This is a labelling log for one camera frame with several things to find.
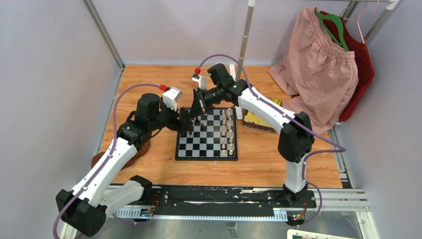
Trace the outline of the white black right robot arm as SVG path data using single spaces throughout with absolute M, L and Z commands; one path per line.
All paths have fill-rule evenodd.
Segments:
M 189 118 L 205 114 L 222 101 L 248 110 L 265 120 L 279 134 L 278 152 L 286 161 L 287 177 L 283 185 L 284 201 L 296 208 L 304 201 L 308 184 L 304 179 L 304 161 L 315 141 L 309 116 L 286 110 L 259 93 L 246 79 L 235 81 L 226 67 L 219 63 L 207 70 L 214 87 L 207 89 L 207 80 L 196 68 L 193 81 L 194 98 Z

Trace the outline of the black white chess board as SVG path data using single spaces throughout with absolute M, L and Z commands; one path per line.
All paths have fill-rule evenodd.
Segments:
M 237 132 L 236 112 L 232 109 L 232 115 L 222 119 L 221 111 L 228 108 L 214 108 L 208 114 L 198 117 L 199 125 L 193 120 L 193 136 L 177 135 L 175 159 L 178 161 L 237 161 Z M 229 144 L 233 143 L 233 156 L 228 154 Z M 222 156 L 221 145 L 226 145 L 227 156 Z

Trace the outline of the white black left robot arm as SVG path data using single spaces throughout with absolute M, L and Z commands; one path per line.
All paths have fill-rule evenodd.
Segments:
M 69 224 L 82 235 L 92 237 L 103 227 L 107 217 L 128 203 L 136 201 L 146 206 L 152 201 L 152 183 L 138 175 L 114 193 L 106 189 L 143 145 L 153 131 L 168 128 L 173 131 L 186 129 L 191 124 L 188 111 L 177 109 L 181 97 L 175 89 L 162 96 L 143 94 L 125 123 L 114 134 L 114 139 L 91 171 L 71 190 L 60 190 L 56 195 L 58 219 Z

